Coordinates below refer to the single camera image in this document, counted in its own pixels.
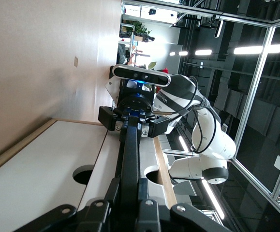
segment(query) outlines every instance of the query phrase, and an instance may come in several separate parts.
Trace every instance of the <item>fluorescent light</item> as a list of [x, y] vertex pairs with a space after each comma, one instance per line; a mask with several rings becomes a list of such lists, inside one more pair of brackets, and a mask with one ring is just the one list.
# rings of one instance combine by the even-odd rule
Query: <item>fluorescent light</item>
[[187, 151], [187, 152], [188, 152], [189, 150], [188, 150], [188, 147], [187, 147], [187, 145], [186, 145], [186, 143], [185, 143], [183, 137], [182, 137], [182, 136], [179, 136], [178, 139], [179, 139], [179, 141], [180, 141], [180, 144], [182, 144], [184, 151]]
[[211, 54], [212, 54], [212, 50], [211, 49], [208, 49], [208, 50], [197, 50], [195, 52], [196, 56], [208, 56], [208, 55], [211, 55]]
[[280, 44], [270, 45], [268, 53], [280, 53]]
[[[236, 55], [260, 54], [261, 52], [262, 52], [262, 46], [237, 47], [234, 50], [234, 54]], [[279, 52], [280, 52], [280, 44], [274, 44], [268, 47], [268, 53], [279, 53]]]
[[251, 46], [251, 47], [237, 47], [234, 50], [234, 54], [260, 54], [262, 52], [262, 46]]
[[188, 55], [188, 52], [179, 52], [178, 53], [180, 56], [186, 56], [186, 55]]
[[208, 193], [211, 201], [213, 202], [213, 205], [215, 206], [215, 209], [217, 211], [217, 213], [219, 214], [219, 216], [221, 217], [221, 219], [223, 220], [225, 218], [225, 214], [223, 213], [221, 206], [218, 204], [218, 201], [215, 197], [215, 195], [213, 194], [211, 187], [208, 185], [206, 180], [202, 180], [202, 183], [204, 185], [204, 188], [206, 189], [206, 192]]

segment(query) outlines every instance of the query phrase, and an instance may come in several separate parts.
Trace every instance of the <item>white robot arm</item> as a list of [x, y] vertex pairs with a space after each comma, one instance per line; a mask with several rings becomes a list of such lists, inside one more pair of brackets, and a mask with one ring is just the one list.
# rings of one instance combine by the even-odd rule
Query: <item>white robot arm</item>
[[170, 133], [181, 117], [189, 111], [198, 112], [197, 123], [192, 133], [192, 151], [195, 156], [176, 160], [169, 170], [173, 178], [205, 178], [211, 184], [219, 184], [228, 178], [227, 160], [235, 154], [236, 145], [221, 130], [221, 120], [210, 106], [209, 101], [199, 92], [196, 79], [193, 77], [189, 79], [180, 74], [170, 77], [162, 72], [126, 65], [116, 65], [113, 68], [113, 75], [114, 77], [105, 87], [118, 106], [124, 102], [122, 100], [124, 96], [121, 94], [121, 79], [127, 80], [126, 87], [123, 89], [125, 91], [134, 90], [131, 91], [132, 93], [148, 91], [147, 93], [153, 94], [152, 89], [139, 90], [140, 87], [145, 87], [143, 83], [161, 87], [155, 98], [152, 95], [152, 113], [169, 118], [166, 134]]
[[234, 141], [221, 130], [220, 118], [209, 101], [198, 91], [196, 80], [183, 75], [171, 76], [171, 83], [161, 88], [154, 101], [155, 111], [172, 112], [168, 117], [169, 133], [180, 118], [190, 110], [198, 112], [192, 133], [195, 156], [177, 159], [169, 173], [173, 178], [202, 179], [219, 184], [228, 178], [227, 160], [236, 152]]

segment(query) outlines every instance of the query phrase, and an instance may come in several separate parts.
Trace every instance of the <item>floor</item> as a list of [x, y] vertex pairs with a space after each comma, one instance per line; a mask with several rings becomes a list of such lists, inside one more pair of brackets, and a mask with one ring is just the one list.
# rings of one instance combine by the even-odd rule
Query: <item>floor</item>
[[119, 22], [120, 0], [0, 0], [0, 154], [51, 117], [97, 121]]

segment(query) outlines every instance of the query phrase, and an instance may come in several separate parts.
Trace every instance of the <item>metal bolt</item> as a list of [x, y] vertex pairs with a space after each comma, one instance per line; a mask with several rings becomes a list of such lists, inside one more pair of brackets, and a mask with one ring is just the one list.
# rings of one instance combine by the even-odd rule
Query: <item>metal bolt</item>
[[277, 197], [277, 198], [276, 198], [276, 202], [277, 202], [278, 204], [280, 204], [280, 197]]
[[185, 207], [184, 207], [184, 206], [181, 206], [181, 205], [178, 205], [178, 206], [177, 206], [177, 210], [178, 210], [179, 212], [184, 212], [184, 211], [186, 211]]
[[70, 211], [71, 211], [70, 208], [65, 208], [65, 209], [62, 210], [62, 213], [63, 213], [63, 214], [67, 214], [67, 213], [69, 213]]
[[147, 204], [147, 205], [153, 205], [153, 204], [154, 204], [154, 202], [153, 202], [153, 201], [151, 201], [151, 200], [147, 200], [147, 201], [145, 202], [145, 204]]
[[101, 207], [102, 205], [103, 205], [103, 202], [97, 202], [97, 203], [96, 203], [96, 206], [97, 206], [97, 207]]

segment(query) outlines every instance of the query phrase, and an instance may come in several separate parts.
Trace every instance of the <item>wooden strip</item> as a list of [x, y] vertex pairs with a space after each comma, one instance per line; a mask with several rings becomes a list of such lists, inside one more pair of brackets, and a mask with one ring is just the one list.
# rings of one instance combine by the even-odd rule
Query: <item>wooden strip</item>
[[164, 161], [164, 157], [163, 157], [163, 153], [158, 137], [154, 138], [154, 144], [155, 144], [157, 159], [159, 163], [157, 180], [158, 183], [164, 186], [166, 202], [168, 204], [168, 207], [171, 208], [173, 205], [177, 204], [177, 200], [175, 198], [175, 194], [172, 188], [168, 169], [165, 165], [165, 161]]
[[24, 147], [30, 144], [35, 138], [37, 138], [40, 134], [42, 134], [46, 129], [52, 126], [57, 120], [51, 119], [38, 128], [36, 131], [28, 135], [22, 141], [11, 147], [6, 152], [0, 155], [0, 167], [4, 165], [7, 161], [9, 161], [13, 156], [15, 156], [18, 152], [20, 152]]
[[54, 118], [54, 119], [57, 120], [57, 121], [63, 121], [63, 122], [76, 122], [76, 123], [83, 123], [83, 124], [103, 126], [100, 122], [89, 122], [89, 121], [71, 120], [71, 119], [65, 119], [65, 118]]

